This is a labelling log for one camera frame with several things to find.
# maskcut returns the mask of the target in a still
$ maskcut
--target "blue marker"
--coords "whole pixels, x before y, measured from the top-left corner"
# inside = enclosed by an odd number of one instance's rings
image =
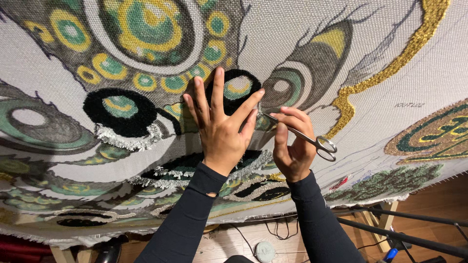
[[[383,258],[383,261],[390,263],[392,260],[395,258],[396,254],[398,253],[398,250],[396,248],[392,248],[387,252],[385,257]]]

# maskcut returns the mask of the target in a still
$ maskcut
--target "finger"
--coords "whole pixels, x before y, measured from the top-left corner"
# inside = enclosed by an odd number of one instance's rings
[[[275,148],[273,156],[280,159],[283,163],[291,162],[291,157],[288,152],[288,128],[284,123],[278,123],[275,135]]]
[[[211,96],[211,112],[213,118],[224,115],[223,109],[223,92],[224,92],[224,69],[216,68],[216,73],[213,80],[213,93]]]
[[[294,107],[283,106],[281,107],[281,112],[287,115],[294,116],[303,122],[311,123],[309,116],[307,116],[305,112],[298,110]]]
[[[249,116],[247,116],[247,122],[241,131],[241,137],[246,142],[245,147],[249,146],[250,140],[252,139],[252,134],[254,134],[255,125],[257,122],[257,113],[258,110],[251,110]]]
[[[271,113],[270,115],[278,119],[279,122],[282,122],[287,126],[290,126],[300,131],[301,133],[304,133],[308,137],[315,139],[314,130],[312,129],[312,126],[299,120],[296,116],[286,116],[278,113]]]
[[[196,76],[193,81],[195,82],[195,101],[197,102],[195,110],[203,119],[204,123],[208,123],[208,120],[210,119],[210,107],[208,106],[208,101],[206,100],[203,79],[199,76]]]
[[[261,88],[258,91],[254,92],[250,97],[242,103],[242,105],[232,114],[230,117],[238,127],[241,126],[242,122],[249,115],[251,110],[257,105],[257,103],[262,99],[265,94],[265,89]]]
[[[196,106],[193,103],[192,97],[189,94],[184,94],[183,95],[183,100],[185,101],[185,104],[187,104],[187,107],[189,108],[189,112],[192,115],[193,120],[195,121],[195,124],[197,125],[198,128],[200,126],[198,125],[198,113],[197,110],[195,110]]]

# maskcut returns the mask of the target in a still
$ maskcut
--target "hand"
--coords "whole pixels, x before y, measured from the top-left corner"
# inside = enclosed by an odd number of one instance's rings
[[[288,116],[279,113],[270,114],[279,121],[276,128],[273,159],[279,170],[286,176],[286,179],[294,183],[309,175],[310,164],[312,164],[317,152],[314,145],[299,137],[296,137],[293,144],[288,146],[286,124],[312,139],[315,139],[314,129],[309,116],[305,112],[293,107],[281,107],[281,112]]]
[[[265,90],[261,88],[256,91],[244,101],[232,116],[227,116],[224,114],[223,108],[223,68],[216,68],[211,109],[206,100],[202,78],[195,77],[194,82],[195,103],[189,94],[184,94],[183,99],[187,103],[200,132],[203,153],[205,154],[203,163],[214,171],[228,176],[249,146],[258,112],[253,108],[263,97]],[[244,120],[246,123],[239,133]]]

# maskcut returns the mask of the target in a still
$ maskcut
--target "scissors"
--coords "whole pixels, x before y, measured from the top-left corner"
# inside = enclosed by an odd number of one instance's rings
[[[266,117],[268,117],[268,119],[270,119],[272,122],[274,123],[278,123],[278,119],[276,119],[275,117],[271,116],[270,114],[267,114],[267,113],[264,113],[262,112],[263,115],[265,115]],[[338,151],[338,149],[336,148],[336,145],[330,141],[329,139],[323,137],[323,136],[317,136],[317,140],[313,140],[311,138],[309,138],[307,135],[305,135],[304,133],[301,133],[300,131],[286,125],[286,127],[288,127],[288,130],[290,130],[292,133],[296,134],[297,136],[301,137],[302,139],[304,139],[306,142],[308,143],[311,143],[312,145],[315,146],[316,148],[316,151],[317,151],[317,154],[324,158],[325,160],[327,161],[336,161],[336,157],[334,155],[334,153],[336,153]],[[327,143],[330,147],[330,148],[327,148],[326,146],[324,146],[320,141],[324,141],[325,143]]]

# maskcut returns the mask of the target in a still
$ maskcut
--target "arm sleeve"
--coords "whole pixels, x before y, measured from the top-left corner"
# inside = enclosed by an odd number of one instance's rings
[[[302,239],[310,262],[364,263],[364,259],[325,203],[314,173],[287,182],[296,203]]]
[[[227,177],[199,163],[179,201],[135,262],[192,262],[216,199],[207,193],[219,193],[226,179]]]

